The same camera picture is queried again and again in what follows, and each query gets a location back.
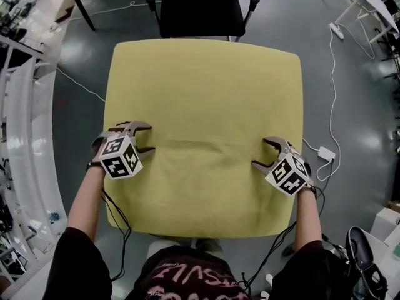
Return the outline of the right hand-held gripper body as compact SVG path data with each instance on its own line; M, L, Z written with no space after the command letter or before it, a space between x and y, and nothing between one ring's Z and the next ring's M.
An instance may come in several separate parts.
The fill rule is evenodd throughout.
M264 179L287 196L294 196L302 188L311 189L311 169L298 150L283 140L278 153L275 168Z

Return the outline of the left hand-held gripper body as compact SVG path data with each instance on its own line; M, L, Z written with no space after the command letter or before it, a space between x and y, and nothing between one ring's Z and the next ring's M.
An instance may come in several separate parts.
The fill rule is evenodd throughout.
M89 165L102 167L111 179L131 178L143 169L134 150L136 138L128 135L129 123L101 132L92 142L94 158Z

